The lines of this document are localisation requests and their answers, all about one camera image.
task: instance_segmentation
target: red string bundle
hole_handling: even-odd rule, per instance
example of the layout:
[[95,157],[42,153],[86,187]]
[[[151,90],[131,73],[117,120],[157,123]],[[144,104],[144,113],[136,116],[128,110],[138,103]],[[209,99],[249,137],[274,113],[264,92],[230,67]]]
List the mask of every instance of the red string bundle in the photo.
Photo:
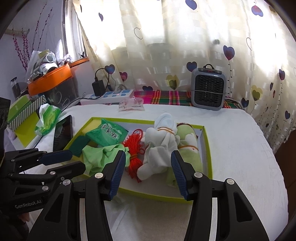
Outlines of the red string bundle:
[[129,148],[130,165],[128,167],[128,174],[131,178],[136,178],[138,182],[141,180],[137,176],[137,171],[143,162],[138,158],[138,154],[143,155],[145,150],[142,148],[141,139],[143,137],[143,131],[141,129],[136,129],[127,139],[122,143],[125,147]]

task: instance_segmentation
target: orange container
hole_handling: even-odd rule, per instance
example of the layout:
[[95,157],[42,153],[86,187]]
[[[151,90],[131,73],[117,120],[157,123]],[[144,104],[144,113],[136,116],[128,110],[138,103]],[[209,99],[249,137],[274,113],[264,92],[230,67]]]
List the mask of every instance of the orange container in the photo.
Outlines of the orange container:
[[73,77],[69,64],[55,69],[45,76],[35,80],[28,85],[29,94],[31,96],[44,93],[58,86],[63,81]]

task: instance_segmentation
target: rolled green towel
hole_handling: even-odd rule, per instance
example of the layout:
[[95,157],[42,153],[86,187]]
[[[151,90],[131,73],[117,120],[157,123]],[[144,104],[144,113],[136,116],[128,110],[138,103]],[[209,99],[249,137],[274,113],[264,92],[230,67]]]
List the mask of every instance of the rolled green towel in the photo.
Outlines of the rolled green towel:
[[[197,146],[197,137],[194,129],[189,124],[179,124],[177,134],[180,137],[178,151],[184,162],[190,163],[196,172],[203,172],[202,161]],[[167,171],[167,184],[177,186],[172,168]]]
[[86,173],[92,176],[97,172],[101,172],[106,164],[114,161],[114,158],[116,157],[119,150],[122,150],[126,153],[126,167],[128,167],[130,164],[131,155],[128,152],[128,147],[124,147],[122,144],[105,146],[101,148],[95,148],[91,146],[86,146],[83,148],[82,154]]

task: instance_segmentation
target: power cord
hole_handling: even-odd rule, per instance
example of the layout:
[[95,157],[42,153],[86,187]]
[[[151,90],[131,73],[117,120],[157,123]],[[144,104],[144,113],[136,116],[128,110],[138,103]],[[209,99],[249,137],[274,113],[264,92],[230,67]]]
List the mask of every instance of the power cord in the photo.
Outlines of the power cord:
[[[108,71],[106,71],[107,73],[108,73],[108,81],[107,81],[107,84],[106,84],[106,87],[105,87],[105,92],[106,92],[106,90],[107,90],[107,87],[108,87],[108,84],[109,84],[109,80],[110,80],[110,74],[109,74],[109,72]],[[96,76],[96,73],[94,74],[94,79],[95,79],[95,81],[98,81],[98,78],[97,78],[97,76]],[[61,113],[65,110],[65,109],[67,109],[68,107],[69,107],[69,105],[71,105],[73,102],[75,102],[75,101],[77,101],[77,100],[81,100],[81,99],[86,99],[86,100],[96,100],[96,99],[99,99],[99,98],[101,98],[102,96],[98,96],[98,97],[96,97],[96,98],[94,98],[94,99],[92,99],[92,98],[84,98],[84,97],[81,97],[81,98],[77,98],[77,99],[75,99],[75,100],[73,100],[72,102],[70,102],[62,111],[61,111]],[[43,138],[43,136],[39,139],[39,141],[36,143],[36,145],[33,147],[33,148],[35,148],[38,144],[39,144],[39,142],[41,141],[41,139]]]

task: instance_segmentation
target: green packet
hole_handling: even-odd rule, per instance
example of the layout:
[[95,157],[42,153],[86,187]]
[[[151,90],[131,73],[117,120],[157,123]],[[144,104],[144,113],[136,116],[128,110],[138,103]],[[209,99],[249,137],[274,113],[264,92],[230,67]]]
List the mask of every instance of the green packet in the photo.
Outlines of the green packet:
[[122,126],[102,119],[101,124],[94,130],[87,132],[85,135],[101,147],[112,146],[124,141],[128,131]]

